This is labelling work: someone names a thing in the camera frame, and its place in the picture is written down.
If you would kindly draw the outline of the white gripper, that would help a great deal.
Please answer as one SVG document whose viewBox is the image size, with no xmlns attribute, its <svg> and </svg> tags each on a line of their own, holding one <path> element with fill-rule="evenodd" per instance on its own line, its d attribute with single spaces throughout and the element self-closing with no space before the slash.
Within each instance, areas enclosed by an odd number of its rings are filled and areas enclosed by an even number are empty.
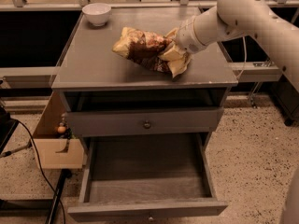
<svg viewBox="0 0 299 224">
<path fill-rule="evenodd" d="M 184 73 L 192 59 L 191 54 L 196 54 L 204 49 L 206 45 L 197 38 L 194 30 L 195 17 L 184 21 L 179 28 L 174 28 L 165 35 L 167 39 L 175 39 L 176 44 L 170 44 L 159 58 L 165 61 L 172 78 Z"/>
</svg>

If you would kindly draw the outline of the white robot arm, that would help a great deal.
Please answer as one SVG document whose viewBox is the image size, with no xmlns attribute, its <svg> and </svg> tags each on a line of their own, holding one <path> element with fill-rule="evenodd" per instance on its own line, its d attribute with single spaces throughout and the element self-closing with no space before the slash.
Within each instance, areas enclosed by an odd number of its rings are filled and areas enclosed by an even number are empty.
<svg viewBox="0 0 299 224">
<path fill-rule="evenodd" d="M 299 28 L 281 19 L 264 0 L 217 0 L 184 21 L 176 41 L 197 53 L 209 45 L 247 35 L 282 75 L 299 89 Z M 258 125 L 245 119 L 208 155 L 217 192 L 229 199 L 220 224 L 298 224 L 298 128 Z"/>
</svg>

